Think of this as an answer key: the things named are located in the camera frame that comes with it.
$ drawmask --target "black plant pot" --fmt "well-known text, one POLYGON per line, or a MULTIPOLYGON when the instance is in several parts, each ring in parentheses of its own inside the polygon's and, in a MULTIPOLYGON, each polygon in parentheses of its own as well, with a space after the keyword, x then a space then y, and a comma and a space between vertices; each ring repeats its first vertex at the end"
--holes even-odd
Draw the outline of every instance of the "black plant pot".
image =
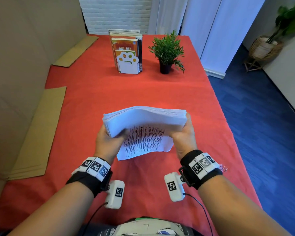
POLYGON ((172 65, 173 64, 162 64, 162 62, 159 61, 159 71, 164 75, 168 75, 172 65))

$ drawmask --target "white paw-shaped bookend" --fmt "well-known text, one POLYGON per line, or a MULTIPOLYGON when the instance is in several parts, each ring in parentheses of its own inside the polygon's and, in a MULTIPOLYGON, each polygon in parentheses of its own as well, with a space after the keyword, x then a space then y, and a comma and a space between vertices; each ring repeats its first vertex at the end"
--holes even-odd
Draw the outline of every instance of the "white paw-shaped bookend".
POLYGON ((116 59, 119 65, 120 73, 134 75, 139 73, 139 59, 134 56, 133 53, 121 52, 116 59))

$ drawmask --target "black cable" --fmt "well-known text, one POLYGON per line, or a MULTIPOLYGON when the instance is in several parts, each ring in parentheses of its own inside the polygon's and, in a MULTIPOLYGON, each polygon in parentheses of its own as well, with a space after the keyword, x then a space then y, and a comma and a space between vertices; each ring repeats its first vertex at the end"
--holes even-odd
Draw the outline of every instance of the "black cable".
MULTIPOLYGON (((192 198, 194 198, 192 195, 190 195, 190 194, 187 194, 187 193, 182 193, 182 194, 184 194, 184 195, 188 195, 188 196, 190 196, 190 197, 192 197, 192 198)), ((205 212, 205 216, 207 217, 207 220, 208 220, 208 215, 206 214, 206 211, 205 211, 205 208, 203 207, 203 205, 196 199, 196 198, 194 198, 200 205, 201 205, 201 207, 202 207, 202 209, 204 210, 204 212, 205 212)), ((208 220, 208 225, 210 226, 210 230, 211 230, 211 234, 212 234, 212 236, 213 236, 213 231, 212 231, 212 228, 211 228, 211 224, 210 224, 210 221, 208 220)))
POLYGON ((84 234, 86 233, 86 231, 87 231, 87 227, 89 226, 90 221, 92 220, 92 218, 94 217, 94 215, 97 213, 97 211, 99 211, 100 208, 102 208, 102 207, 103 207, 104 205, 106 205, 106 204, 108 204, 108 202, 103 203, 101 206, 99 206, 99 207, 97 208, 97 210, 94 212, 94 214, 92 215, 92 217, 90 218, 90 220, 87 222, 87 225, 85 226, 85 228, 84 228, 84 230, 83 230, 83 234, 82 234, 82 236, 84 236, 84 234))

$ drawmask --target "white brick wall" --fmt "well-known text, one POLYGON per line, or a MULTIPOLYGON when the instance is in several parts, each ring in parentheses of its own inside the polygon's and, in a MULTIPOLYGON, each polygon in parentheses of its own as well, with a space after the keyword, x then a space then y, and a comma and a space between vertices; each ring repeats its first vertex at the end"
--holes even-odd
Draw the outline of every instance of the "white brick wall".
POLYGON ((147 33, 152 0, 79 1, 90 34, 107 35, 108 28, 147 33))

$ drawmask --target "wrist strap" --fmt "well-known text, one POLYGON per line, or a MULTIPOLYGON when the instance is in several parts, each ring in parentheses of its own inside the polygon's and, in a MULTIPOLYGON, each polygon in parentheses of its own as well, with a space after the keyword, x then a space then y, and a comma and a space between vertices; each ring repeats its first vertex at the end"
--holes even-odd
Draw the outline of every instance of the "wrist strap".
POLYGON ((72 172, 66 184, 78 181, 88 187, 95 198, 98 193, 108 190, 112 174, 110 165, 102 158, 88 157, 72 172))
POLYGON ((214 176, 222 175, 219 164, 208 154, 200 150, 193 150, 186 154, 180 161, 179 169, 187 185, 199 187, 214 176))

